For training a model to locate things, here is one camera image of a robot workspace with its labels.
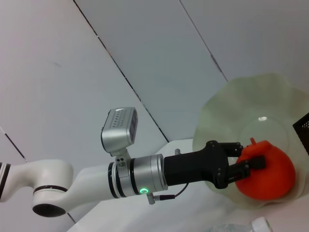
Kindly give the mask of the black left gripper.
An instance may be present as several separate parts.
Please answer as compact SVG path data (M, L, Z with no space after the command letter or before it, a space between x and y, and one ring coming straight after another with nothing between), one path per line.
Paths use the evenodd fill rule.
M251 176L251 170L266 168L265 156L256 156L229 166L228 157L239 158L243 146L239 143L219 143L215 140L195 152L164 158L164 177L168 186L208 181L218 189Z

